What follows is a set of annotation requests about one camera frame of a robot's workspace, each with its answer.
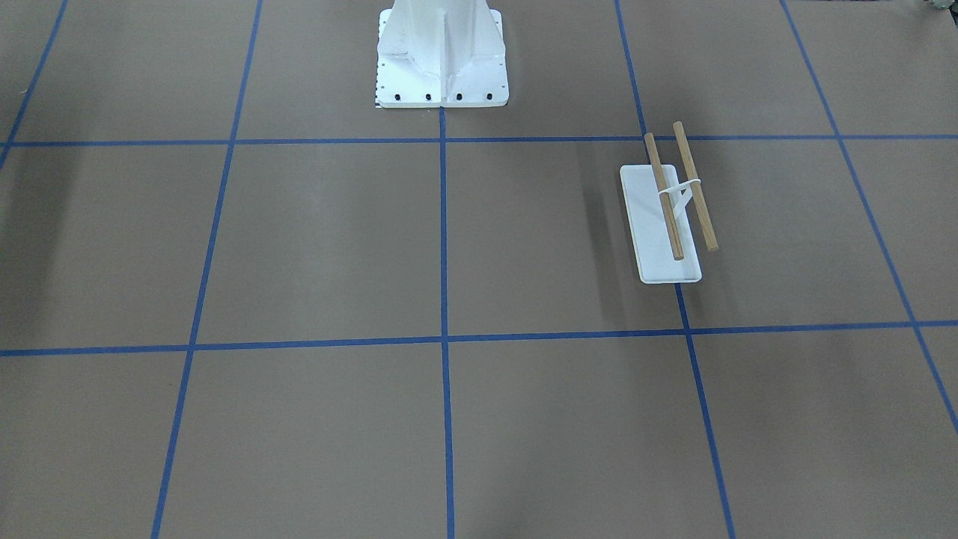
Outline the white towel rack with wooden bars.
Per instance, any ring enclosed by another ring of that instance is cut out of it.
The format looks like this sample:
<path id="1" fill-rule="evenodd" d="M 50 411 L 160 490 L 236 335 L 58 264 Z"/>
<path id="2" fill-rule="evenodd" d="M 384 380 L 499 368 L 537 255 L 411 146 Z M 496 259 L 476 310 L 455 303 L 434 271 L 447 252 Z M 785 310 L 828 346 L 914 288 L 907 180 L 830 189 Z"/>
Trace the white towel rack with wooden bars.
<path id="1" fill-rule="evenodd" d="M 718 250 L 704 188 L 682 122 L 673 122 L 684 174 L 665 164 L 652 133 L 644 134 L 647 164 L 619 168 L 620 190 L 640 282 L 646 285 L 698 283 L 704 277 L 688 207 L 694 208 L 705 248 Z"/>

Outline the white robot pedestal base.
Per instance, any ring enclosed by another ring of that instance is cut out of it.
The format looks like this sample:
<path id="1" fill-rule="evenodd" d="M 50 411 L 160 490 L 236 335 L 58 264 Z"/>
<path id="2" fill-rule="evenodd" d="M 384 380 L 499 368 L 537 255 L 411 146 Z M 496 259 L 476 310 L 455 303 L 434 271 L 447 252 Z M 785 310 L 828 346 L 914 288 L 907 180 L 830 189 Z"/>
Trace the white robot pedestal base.
<path id="1" fill-rule="evenodd" d="M 501 107 L 510 99 L 502 13 L 486 1 L 396 1 L 377 23 L 374 103 Z"/>

